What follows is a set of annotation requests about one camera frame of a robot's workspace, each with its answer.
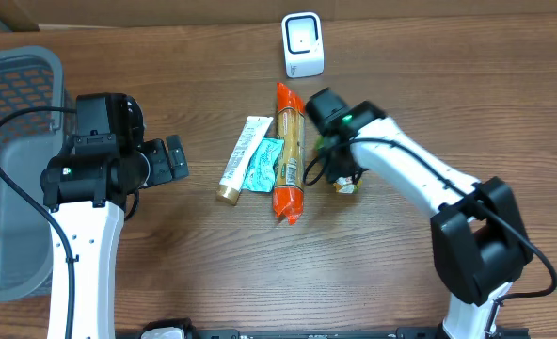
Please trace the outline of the green tea drink pouch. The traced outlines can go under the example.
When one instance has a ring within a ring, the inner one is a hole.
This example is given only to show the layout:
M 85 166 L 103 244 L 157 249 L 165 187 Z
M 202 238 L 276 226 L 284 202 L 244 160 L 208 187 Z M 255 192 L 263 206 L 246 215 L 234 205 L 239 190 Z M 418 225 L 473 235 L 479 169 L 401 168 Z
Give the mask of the green tea drink pouch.
M 362 185 L 361 179 L 355 177 L 340 177 L 333 183 L 336 192 L 340 194 L 356 194 Z

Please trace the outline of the orange biscuit pack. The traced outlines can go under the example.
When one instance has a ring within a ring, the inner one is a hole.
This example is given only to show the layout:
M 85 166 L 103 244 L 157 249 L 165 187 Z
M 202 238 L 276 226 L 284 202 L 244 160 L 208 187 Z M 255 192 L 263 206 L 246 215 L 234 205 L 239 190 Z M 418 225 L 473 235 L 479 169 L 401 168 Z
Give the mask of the orange biscuit pack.
M 302 99 L 277 83 L 276 136 L 283 142 L 278 156 L 273 209 L 279 219 L 296 224 L 304 212 L 305 115 Z

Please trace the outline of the teal snack packet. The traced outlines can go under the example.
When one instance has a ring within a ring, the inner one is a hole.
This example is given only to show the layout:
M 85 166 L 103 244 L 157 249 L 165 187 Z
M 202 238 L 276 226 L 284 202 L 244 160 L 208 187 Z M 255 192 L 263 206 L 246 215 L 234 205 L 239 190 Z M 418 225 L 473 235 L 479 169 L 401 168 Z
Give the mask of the teal snack packet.
M 242 189 L 269 193 L 276 182 L 275 165 L 282 152 L 284 141 L 276 138 L 264 138 L 252 155 Z

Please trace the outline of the white tube with gold cap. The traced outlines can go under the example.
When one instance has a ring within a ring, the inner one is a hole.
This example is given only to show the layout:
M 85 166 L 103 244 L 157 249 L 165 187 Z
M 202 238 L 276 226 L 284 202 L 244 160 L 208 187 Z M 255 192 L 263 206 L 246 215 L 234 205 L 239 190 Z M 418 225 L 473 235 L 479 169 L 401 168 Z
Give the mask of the white tube with gold cap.
M 231 205 L 237 203 L 251 157 L 262 142 L 272 121 L 272 117 L 247 117 L 244 128 L 219 181 L 216 191 L 216 198 L 219 201 Z

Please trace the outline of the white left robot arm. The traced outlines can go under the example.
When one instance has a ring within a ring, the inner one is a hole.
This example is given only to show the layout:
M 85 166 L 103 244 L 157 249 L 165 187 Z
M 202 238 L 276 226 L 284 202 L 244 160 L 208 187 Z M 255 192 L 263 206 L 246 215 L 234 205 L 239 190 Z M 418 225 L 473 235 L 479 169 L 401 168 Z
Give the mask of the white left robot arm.
M 115 272 L 127 198 L 181 180 L 189 170 L 178 136 L 145 140 L 143 113 L 121 93 L 81 95 L 72 150 L 41 175 L 52 231 L 50 338 L 115 335 Z

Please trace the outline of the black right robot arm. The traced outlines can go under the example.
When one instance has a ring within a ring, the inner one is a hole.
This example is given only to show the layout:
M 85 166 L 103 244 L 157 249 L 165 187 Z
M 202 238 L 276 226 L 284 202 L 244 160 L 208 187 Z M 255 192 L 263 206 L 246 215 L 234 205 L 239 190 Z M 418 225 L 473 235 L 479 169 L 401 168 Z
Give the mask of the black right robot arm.
M 496 324 L 503 298 L 533 259 L 510 186 L 448 166 L 369 101 L 351 107 L 323 89 L 305 110 L 321 136 L 316 161 L 330 183 L 357 185 L 363 172 L 373 172 L 429 218 L 434 266 L 450 292 L 448 313 L 431 337 L 528 337 L 526 329 Z

